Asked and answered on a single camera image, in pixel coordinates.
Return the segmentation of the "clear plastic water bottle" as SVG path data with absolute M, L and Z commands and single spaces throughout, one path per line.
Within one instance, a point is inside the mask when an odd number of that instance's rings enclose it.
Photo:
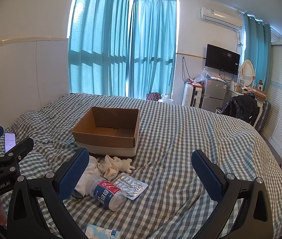
M 101 176 L 88 181 L 86 192 L 112 211 L 119 210 L 127 201 L 126 192 Z

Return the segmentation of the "white plastic bag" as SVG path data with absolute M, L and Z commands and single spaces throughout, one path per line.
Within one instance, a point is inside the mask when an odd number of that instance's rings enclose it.
M 119 173 L 117 162 L 109 155 L 106 155 L 100 162 L 98 162 L 98 169 L 101 176 L 109 181 L 112 181 Z

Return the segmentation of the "white padded headboard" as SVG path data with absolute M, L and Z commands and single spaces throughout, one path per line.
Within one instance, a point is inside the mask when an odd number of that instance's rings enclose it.
M 68 93 L 67 38 L 0 41 L 0 126 Z

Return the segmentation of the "green checkered bed quilt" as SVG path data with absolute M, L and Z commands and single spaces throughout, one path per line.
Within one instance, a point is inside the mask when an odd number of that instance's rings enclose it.
M 268 191 L 273 236 L 282 235 L 282 170 L 263 138 L 248 123 L 195 107 L 116 96 L 72 93 L 17 118 L 6 131 L 33 150 L 20 163 L 29 179 L 55 171 L 76 151 L 74 125 L 92 107 L 140 111 L 133 177 L 147 189 L 117 212 L 88 196 L 70 198 L 66 208 L 81 229 L 88 224 L 120 231 L 122 238 L 192 238 L 216 202 L 208 196 L 192 165 L 200 149 L 225 173 L 252 181 L 261 177 Z

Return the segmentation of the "black jacket on chair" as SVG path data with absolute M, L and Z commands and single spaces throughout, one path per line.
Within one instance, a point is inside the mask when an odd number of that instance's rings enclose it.
M 237 118 L 253 126 L 259 114 L 254 96 L 244 94 L 232 97 L 221 110 L 221 114 Z

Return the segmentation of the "wooden dressing table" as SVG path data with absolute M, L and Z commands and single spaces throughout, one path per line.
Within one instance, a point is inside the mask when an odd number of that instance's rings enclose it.
M 241 88 L 239 86 L 234 87 L 234 93 L 237 95 L 244 95 L 249 94 L 251 96 L 254 96 L 256 100 L 265 101 L 267 93 L 255 88 Z

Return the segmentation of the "silver mini fridge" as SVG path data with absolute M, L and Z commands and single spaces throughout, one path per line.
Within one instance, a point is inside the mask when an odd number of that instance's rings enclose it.
M 200 107 L 210 112 L 216 112 L 217 108 L 222 108 L 227 86 L 227 82 L 224 81 L 205 79 Z

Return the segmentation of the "white suitcase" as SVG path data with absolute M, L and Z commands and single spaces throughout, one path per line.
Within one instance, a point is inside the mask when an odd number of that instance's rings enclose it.
M 202 91 L 202 87 L 198 87 L 193 84 L 185 84 L 182 105 L 199 107 Z

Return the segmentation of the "teal curtain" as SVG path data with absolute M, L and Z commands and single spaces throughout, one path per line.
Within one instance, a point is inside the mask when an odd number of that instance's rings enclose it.
M 255 82 L 263 82 L 263 90 L 268 91 L 271 77 L 271 28 L 268 23 L 258 20 L 254 15 L 243 14 L 245 29 L 244 59 L 252 62 L 255 69 Z
M 130 26 L 127 95 L 170 94 L 176 63 L 177 1 L 134 0 Z
M 125 96 L 130 0 L 73 0 L 68 37 L 71 92 Z

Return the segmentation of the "oval white vanity mirror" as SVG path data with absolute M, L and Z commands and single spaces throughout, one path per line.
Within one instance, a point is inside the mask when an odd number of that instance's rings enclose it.
M 245 60 L 239 68 L 238 83 L 244 86 L 252 85 L 255 80 L 255 69 L 250 60 Z

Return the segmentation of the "clear plastic bag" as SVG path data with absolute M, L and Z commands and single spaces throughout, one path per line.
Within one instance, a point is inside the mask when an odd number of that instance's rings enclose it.
M 198 76 L 195 77 L 194 81 L 196 83 L 204 82 L 209 77 L 210 74 L 204 69 Z

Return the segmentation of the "dark red patterned bag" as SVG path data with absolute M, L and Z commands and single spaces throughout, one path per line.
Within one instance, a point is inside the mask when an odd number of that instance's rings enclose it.
M 161 94 L 158 92 L 151 92 L 146 95 L 146 100 L 159 101 L 161 99 Z

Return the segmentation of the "right teal curtain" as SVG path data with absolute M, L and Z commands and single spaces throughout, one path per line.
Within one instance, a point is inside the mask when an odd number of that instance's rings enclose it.
M 243 14 L 245 29 L 244 59 L 252 62 L 255 69 L 255 82 L 263 82 L 263 90 L 268 91 L 271 77 L 271 28 L 268 23 L 258 20 L 254 15 Z

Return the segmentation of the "black wall television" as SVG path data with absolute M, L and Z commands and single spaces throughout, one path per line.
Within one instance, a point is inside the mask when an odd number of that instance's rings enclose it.
M 237 75 L 239 61 L 238 53 L 211 44 L 207 45 L 205 66 Z

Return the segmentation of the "white wall air conditioner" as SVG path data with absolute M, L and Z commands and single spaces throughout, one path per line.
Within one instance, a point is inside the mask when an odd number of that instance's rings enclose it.
M 200 9 L 200 19 L 237 31 L 240 31 L 243 26 L 243 21 L 240 18 L 207 7 Z

